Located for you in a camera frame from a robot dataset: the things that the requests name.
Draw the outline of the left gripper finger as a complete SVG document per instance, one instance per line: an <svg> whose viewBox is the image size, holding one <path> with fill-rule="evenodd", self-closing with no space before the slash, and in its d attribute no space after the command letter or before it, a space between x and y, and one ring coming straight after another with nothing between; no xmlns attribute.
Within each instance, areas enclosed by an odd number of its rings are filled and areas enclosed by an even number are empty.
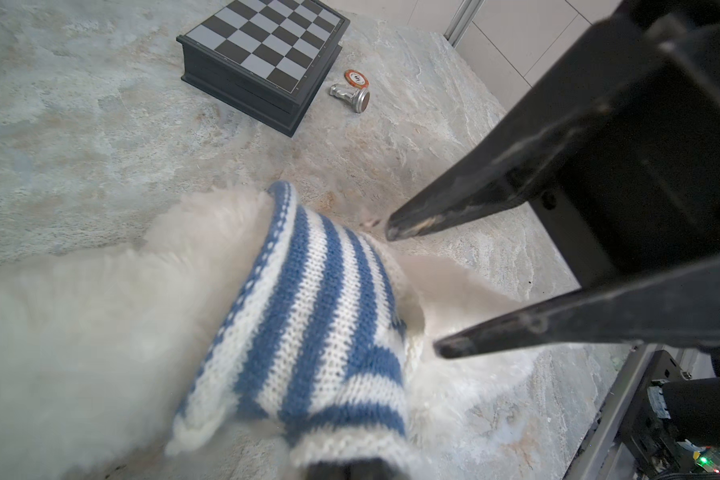
<svg viewBox="0 0 720 480"><path fill-rule="evenodd" d="M382 459L321 462L309 466L306 480L399 480L408 476Z"/></svg>

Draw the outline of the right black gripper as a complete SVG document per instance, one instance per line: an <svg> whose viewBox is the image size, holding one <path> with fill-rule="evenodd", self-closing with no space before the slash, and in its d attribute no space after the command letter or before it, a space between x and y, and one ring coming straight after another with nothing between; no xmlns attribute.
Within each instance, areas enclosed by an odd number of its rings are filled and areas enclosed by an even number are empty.
<svg viewBox="0 0 720 480"><path fill-rule="evenodd" d="M622 2L385 236L512 209L548 179L532 207L584 287L720 255L720 1Z"/></svg>

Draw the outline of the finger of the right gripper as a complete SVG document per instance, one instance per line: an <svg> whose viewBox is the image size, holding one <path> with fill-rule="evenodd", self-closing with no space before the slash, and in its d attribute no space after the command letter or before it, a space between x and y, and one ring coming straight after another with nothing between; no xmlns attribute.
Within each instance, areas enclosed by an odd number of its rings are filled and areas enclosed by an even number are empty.
<svg viewBox="0 0 720 480"><path fill-rule="evenodd" d="M720 355L720 255L582 289L435 342L457 359L554 343L639 343Z"/></svg>

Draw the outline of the white teddy bear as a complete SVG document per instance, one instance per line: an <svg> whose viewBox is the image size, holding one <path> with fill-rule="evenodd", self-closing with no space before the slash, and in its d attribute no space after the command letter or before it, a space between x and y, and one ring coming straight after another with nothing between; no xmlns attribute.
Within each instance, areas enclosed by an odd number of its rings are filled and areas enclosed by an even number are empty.
<svg viewBox="0 0 720 480"><path fill-rule="evenodd" d="M173 422L267 235L269 188L184 197L141 245L122 244L0 266L0 479L89 472L172 437ZM434 340L519 303L454 261L402 255L421 310L407 330L405 392L415 461L429 479L464 415L531 375L536 357L504 353L447 360ZM268 421L228 423L275 438Z"/></svg>

